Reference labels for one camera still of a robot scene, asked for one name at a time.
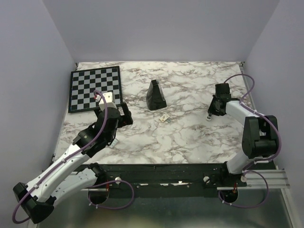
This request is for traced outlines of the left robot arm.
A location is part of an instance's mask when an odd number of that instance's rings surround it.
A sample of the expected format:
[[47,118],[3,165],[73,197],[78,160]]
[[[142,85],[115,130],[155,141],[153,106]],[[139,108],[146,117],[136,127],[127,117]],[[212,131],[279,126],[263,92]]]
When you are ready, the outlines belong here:
[[34,224],[44,221],[55,207],[69,196],[85,188],[109,186],[105,170],[97,163],[89,164],[73,175],[79,166],[111,145],[119,128],[133,124],[126,103],[120,104],[120,113],[112,103],[100,103],[97,121],[80,131],[68,149],[38,177],[28,183],[17,183],[13,192],[18,204]]

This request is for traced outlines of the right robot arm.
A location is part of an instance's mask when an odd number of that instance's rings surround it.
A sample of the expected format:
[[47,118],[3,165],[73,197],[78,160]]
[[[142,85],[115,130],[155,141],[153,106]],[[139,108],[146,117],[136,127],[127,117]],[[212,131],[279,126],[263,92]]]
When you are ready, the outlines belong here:
[[227,170],[219,173],[222,185],[231,185],[236,180],[235,174],[241,174],[255,162],[269,160],[280,149],[276,117],[262,115],[233,98],[228,83],[215,85],[207,119],[214,115],[229,115],[243,125],[242,151],[226,162]]

